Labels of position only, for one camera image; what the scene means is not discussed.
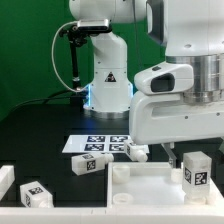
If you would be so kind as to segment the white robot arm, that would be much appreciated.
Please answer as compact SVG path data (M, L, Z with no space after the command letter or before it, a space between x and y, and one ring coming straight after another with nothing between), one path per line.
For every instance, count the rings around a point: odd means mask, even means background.
M137 144L224 136L224 0L69 0L77 31L90 36L94 77L85 109L129 117ZM127 77L119 23L142 21L145 65Z

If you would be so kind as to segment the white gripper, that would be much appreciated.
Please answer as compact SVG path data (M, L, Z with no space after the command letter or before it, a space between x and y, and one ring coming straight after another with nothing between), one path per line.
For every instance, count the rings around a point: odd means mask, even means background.
M138 91L131 102L129 135L136 144L162 144L175 168L173 142L224 137L224 101L189 105L180 94L147 96Z

